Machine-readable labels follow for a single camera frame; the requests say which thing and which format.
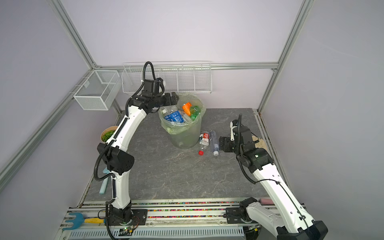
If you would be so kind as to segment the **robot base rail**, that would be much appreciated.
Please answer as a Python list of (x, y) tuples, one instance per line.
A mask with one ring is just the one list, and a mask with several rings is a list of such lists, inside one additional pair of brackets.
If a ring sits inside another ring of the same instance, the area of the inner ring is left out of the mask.
[[(57, 240), (178, 240), (203, 239), (213, 237), (257, 236), (258, 223), (229, 224), (225, 218), (227, 208), (237, 208), (244, 198), (224, 199), (181, 199), (134, 201), (132, 211), (140, 217), (138, 224), (116, 225), (115, 221), (106, 224), (103, 202), (85, 202), (80, 208), (68, 210), (59, 228)], [(274, 214), (279, 211), (275, 205), (263, 205)], [(84, 218), (104, 219), (104, 224), (84, 223), (76, 230), (63, 231), (71, 227), (75, 217), (69, 213), (82, 213)]]

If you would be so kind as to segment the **red label cola bottle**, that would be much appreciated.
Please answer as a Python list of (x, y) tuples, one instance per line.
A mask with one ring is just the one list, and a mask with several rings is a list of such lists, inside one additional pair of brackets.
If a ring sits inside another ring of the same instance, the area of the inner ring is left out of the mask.
[(207, 150), (207, 148), (210, 145), (210, 134), (207, 131), (204, 131), (200, 134), (199, 136), (199, 145), (200, 145), (200, 150), (199, 150), (199, 155), (203, 156), (204, 152)]

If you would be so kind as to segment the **crushed green bottle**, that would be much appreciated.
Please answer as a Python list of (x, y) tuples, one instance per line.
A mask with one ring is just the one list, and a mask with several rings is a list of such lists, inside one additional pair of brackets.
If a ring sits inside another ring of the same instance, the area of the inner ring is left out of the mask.
[(191, 106), (190, 107), (190, 118), (192, 119), (192, 121), (194, 121), (197, 116), (201, 113), (201, 109), (199, 106)]

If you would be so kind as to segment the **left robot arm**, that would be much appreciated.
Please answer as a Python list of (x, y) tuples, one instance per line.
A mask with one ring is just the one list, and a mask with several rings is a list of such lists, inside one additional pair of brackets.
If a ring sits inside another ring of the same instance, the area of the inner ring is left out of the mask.
[(135, 158), (128, 153), (128, 146), (140, 123), (148, 114), (156, 113), (161, 107), (178, 103), (176, 93), (166, 93), (164, 80), (157, 78), (153, 63), (146, 62), (142, 70), (142, 83), (127, 100), (125, 116), (112, 136), (97, 147), (93, 177), (97, 182), (111, 179), (112, 199), (106, 202), (106, 224), (132, 225), (140, 217), (132, 211), (129, 194), (129, 175)]

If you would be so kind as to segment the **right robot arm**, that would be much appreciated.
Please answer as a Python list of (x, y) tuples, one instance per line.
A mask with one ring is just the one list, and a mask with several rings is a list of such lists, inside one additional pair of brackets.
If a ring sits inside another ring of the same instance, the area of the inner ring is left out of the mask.
[(258, 223), (278, 240), (323, 240), (328, 228), (316, 221), (296, 199), (281, 178), (268, 151), (256, 147), (251, 130), (242, 123), (242, 116), (231, 122), (231, 136), (220, 137), (220, 150), (234, 153), (245, 178), (253, 185), (261, 184), (279, 211), (276, 215), (260, 201), (251, 197), (237, 208), (227, 208), (229, 224)]

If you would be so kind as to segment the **clear bottle blue cap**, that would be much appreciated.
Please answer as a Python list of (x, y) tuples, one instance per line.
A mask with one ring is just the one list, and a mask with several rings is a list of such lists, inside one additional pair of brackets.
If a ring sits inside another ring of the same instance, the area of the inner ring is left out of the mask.
[(219, 139), (215, 130), (210, 131), (210, 143), (211, 143), (213, 156), (218, 157), (220, 145), (219, 145)]

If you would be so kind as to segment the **blue label bottle white cap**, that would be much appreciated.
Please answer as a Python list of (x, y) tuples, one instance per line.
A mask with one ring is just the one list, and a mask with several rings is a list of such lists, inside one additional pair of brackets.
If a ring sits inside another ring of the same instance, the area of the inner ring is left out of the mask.
[(180, 111), (167, 111), (166, 109), (162, 110), (164, 119), (169, 122), (175, 123), (190, 123), (192, 119), (185, 113)]

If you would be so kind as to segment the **orange label bottle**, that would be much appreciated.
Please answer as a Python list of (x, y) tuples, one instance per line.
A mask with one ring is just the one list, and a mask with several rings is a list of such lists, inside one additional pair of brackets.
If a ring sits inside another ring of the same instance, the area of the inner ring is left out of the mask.
[(192, 104), (190, 102), (187, 102), (183, 105), (182, 109), (183, 111), (190, 117), (191, 116), (191, 106)]

